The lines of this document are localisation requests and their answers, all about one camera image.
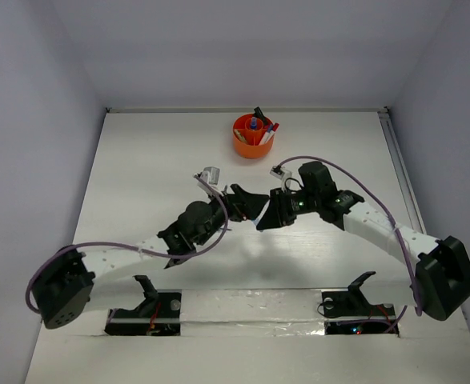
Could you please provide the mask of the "pink highlighter black body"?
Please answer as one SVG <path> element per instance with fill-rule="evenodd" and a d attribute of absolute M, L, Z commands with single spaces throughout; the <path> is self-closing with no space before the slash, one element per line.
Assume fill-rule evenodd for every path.
<path fill-rule="evenodd" d="M 261 120 L 262 122 L 265 121 L 265 116 L 262 112 L 262 110 L 260 109 L 259 106 L 257 106 L 256 108 L 254 108 L 254 113 L 253 113 L 253 116 L 258 118 L 259 120 Z"/>

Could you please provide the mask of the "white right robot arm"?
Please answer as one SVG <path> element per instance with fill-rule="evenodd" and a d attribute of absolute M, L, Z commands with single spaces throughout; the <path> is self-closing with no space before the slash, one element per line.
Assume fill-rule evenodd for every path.
<path fill-rule="evenodd" d="M 470 259 L 461 240 L 438 239 L 399 224 L 386 206 L 376 209 L 355 192 L 338 189 L 321 161 L 308 158 L 299 168 L 299 190 L 289 189 L 291 174 L 282 165 L 273 166 L 271 174 L 281 186 L 271 190 L 257 230 L 290 226 L 298 216 L 316 213 L 403 262 L 412 300 L 430 318 L 447 320 L 470 297 Z"/>

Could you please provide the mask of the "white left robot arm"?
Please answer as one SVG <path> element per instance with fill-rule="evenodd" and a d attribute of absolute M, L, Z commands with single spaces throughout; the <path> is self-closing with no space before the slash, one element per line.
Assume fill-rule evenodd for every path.
<path fill-rule="evenodd" d="M 142 288 L 127 300 L 131 317 L 152 316 L 159 296 L 147 274 L 177 266 L 205 254 L 225 236 L 229 222 L 256 219 L 269 197 L 239 185 L 231 192 L 203 187 L 209 201 L 194 201 L 166 229 L 132 246 L 116 242 L 84 242 L 63 247 L 34 274 L 26 304 L 40 314 L 48 330 L 64 327 L 82 313 L 98 308 L 96 291 L 119 279 L 133 278 Z"/>

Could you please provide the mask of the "black-capped white marker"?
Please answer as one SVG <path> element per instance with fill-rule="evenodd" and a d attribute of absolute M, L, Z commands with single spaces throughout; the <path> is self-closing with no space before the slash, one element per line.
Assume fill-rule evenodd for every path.
<path fill-rule="evenodd" d="M 275 134 L 275 131 L 279 128 L 279 123 L 272 124 L 271 126 L 268 126 L 267 131 L 265 134 L 262 136 L 259 145 L 264 145 L 266 144 Z"/>

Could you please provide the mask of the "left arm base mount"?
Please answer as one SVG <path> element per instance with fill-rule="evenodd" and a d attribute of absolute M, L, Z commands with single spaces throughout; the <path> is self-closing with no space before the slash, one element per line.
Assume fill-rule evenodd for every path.
<path fill-rule="evenodd" d="M 104 332 L 109 336 L 179 336 L 180 290 L 158 291 L 146 275 L 135 275 L 144 299 L 132 310 L 109 310 Z"/>

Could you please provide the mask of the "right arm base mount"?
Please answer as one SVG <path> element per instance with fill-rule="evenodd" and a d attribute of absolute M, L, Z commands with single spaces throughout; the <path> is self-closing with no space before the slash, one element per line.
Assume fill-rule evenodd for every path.
<path fill-rule="evenodd" d="M 361 286 L 375 271 L 361 274 L 346 289 L 323 291 L 316 307 L 325 319 L 326 335 L 398 334 L 396 312 L 383 303 L 372 305 L 364 297 Z"/>

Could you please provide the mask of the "light green marker pen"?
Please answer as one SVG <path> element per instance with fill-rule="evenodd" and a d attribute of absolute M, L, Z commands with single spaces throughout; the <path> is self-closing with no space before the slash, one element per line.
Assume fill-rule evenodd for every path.
<path fill-rule="evenodd" d="M 248 141 L 245 138 L 245 136 L 244 136 L 244 134 L 241 130 L 234 130 L 234 134 L 235 134 L 235 136 L 237 137 L 238 140 L 240 140 L 242 143 L 248 145 Z"/>

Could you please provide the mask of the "blue translucent utility knife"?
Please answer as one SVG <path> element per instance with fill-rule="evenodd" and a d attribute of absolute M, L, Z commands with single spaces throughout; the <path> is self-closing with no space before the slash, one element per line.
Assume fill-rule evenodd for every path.
<path fill-rule="evenodd" d="M 259 212 L 258 216 L 252 221 L 255 226 L 259 224 L 260 220 L 265 215 L 269 205 L 270 205 L 270 202 L 267 201 L 266 204 L 263 206 L 262 210 Z"/>

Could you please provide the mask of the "blue-capped white marker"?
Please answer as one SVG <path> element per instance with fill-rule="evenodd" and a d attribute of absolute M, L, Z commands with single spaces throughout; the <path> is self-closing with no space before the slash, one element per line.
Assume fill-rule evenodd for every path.
<path fill-rule="evenodd" d="M 263 134 L 262 138 L 261 138 L 260 141 L 259 141 L 259 145 L 260 145 L 260 146 L 262 146 L 263 144 L 266 143 L 266 141 L 267 141 L 267 132 L 272 128 L 272 126 L 273 126 L 273 125 L 270 124 L 270 125 L 266 128 L 265 133 Z"/>

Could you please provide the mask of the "red-capped white marker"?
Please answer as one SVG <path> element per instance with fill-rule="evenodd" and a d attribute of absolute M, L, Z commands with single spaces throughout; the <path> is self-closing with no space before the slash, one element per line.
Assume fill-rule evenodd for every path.
<path fill-rule="evenodd" d="M 277 129 L 279 128 L 279 123 L 276 123 L 272 126 L 272 128 L 267 132 L 267 140 L 269 141 L 270 138 L 273 137 Z"/>

